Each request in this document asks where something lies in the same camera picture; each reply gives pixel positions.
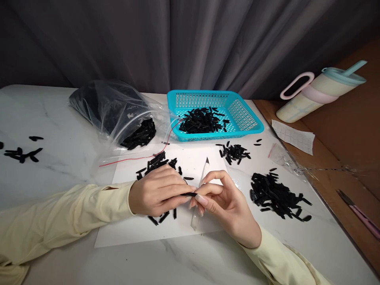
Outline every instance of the pale yellow sleeve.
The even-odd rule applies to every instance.
[[[77,185],[41,203],[0,212],[0,284],[21,284],[28,267],[20,264],[133,216],[128,205],[133,183]]]
[[[256,266],[274,285],[329,285],[313,265],[299,252],[283,245],[261,228],[262,241],[258,248],[241,246]]]

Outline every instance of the red wire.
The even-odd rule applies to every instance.
[[[171,134],[172,130],[173,130],[173,129],[175,128],[175,126],[178,125],[181,121],[183,121],[183,119],[179,120],[179,122],[176,123],[176,124],[174,125],[173,128],[171,128],[170,133],[169,133],[169,136],[168,136],[167,141],[166,141],[166,145],[165,145],[165,146],[163,147],[163,149],[162,149],[159,153],[157,153],[157,154],[160,154],[161,152],[163,152],[163,151],[165,150],[165,148],[166,148],[166,146],[167,146],[167,143],[169,142],[169,138],[170,138],[170,134]],[[143,157],[143,158],[150,158],[150,157],[156,156],[157,154],[154,154],[154,155],[151,155],[151,156],[146,156],[146,157]],[[124,160],[118,160],[118,161],[110,162],[110,163],[107,163],[107,164],[99,165],[99,167],[107,166],[107,165],[114,164],[114,163],[118,163],[118,162],[125,161],[125,160],[137,160],[137,159],[141,159],[141,158],[127,158],[127,159],[124,159]]]

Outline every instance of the white paper sheet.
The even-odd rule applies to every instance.
[[[219,147],[214,144],[170,144],[166,147],[166,158],[177,158],[177,167],[181,166],[183,177],[193,177],[188,180],[189,185],[198,187],[201,179],[206,157],[209,158],[210,171],[226,170],[224,158],[220,157]],[[120,162],[115,171],[112,183],[122,183],[136,179],[136,171],[146,167],[147,161],[129,160]],[[221,184],[219,180],[212,183]],[[177,208],[177,219],[173,219],[173,211],[162,224],[155,226],[146,216],[135,216],[129,219],[108,224],[101,227],[95,242],[95,247],[151,241],[179,236],[189,236],[200,233],[222,230],[219,223],[208,213],[200,218],[198,229],[194,231],[191,226],[192,210],[188,209],[188,203]]]
[[[315,134],[293,129],[283,123],[272,120],[272,127],[280,139],[294,145],[307,154],[313,155]]]

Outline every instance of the long fingernail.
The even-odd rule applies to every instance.
[[[198,207],[198,213],[201,217],[203,217],[203,211],[201,210],[201,207]]]
[[[201,204],[202,206],[206,207],[207,204],[209,203],[209,201],[204,198],[203,196],[197,194],[197,196],[195,196],[195,199],[199,202],[199,204]]]

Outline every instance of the curtain fold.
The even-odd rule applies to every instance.
[[[8,0],[0,87],[119,78],[141,92],[274,99],[375,31],[377,0]]]

